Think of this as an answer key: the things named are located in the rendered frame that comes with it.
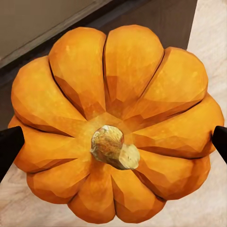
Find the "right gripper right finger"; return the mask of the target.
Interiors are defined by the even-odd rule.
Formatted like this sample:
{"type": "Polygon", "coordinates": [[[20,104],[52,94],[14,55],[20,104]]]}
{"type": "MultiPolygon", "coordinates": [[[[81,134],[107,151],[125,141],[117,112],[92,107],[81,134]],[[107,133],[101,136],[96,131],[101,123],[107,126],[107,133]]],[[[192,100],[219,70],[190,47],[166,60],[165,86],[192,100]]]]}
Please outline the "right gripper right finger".
{"type": "Polygon", "coordinates": [[[213,138],[212,138],[212,143],[224,159],[224,161],[227,164],[227,128],[226,127],[221,127],[221,126],[216,126],[214,133],[213,133],[213,138]]]}

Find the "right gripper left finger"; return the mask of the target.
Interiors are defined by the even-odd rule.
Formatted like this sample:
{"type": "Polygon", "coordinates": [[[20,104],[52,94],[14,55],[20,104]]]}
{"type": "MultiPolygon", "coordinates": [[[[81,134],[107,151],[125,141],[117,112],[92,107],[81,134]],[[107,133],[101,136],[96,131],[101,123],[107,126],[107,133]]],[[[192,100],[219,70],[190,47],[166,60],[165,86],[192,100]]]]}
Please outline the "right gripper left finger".
{"type": "Polygon", "coordinates": [[[25,143],[20,126],[0,131],[0,182],[25,143]]]}

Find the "pumpkin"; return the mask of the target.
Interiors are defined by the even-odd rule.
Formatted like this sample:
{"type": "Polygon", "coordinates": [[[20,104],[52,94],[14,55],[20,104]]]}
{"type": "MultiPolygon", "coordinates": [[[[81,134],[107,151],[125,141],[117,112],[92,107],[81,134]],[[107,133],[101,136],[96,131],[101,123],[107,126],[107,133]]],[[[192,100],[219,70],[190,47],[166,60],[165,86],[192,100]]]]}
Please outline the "pumpkin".
{"type": "Polygon", "coordinates": [[[203,62],[148,27],[78,27],[17,74],[25,143],[13,163],[34,195],[87,223],[139,224],[207,180],[220,105],[203,62]]]}

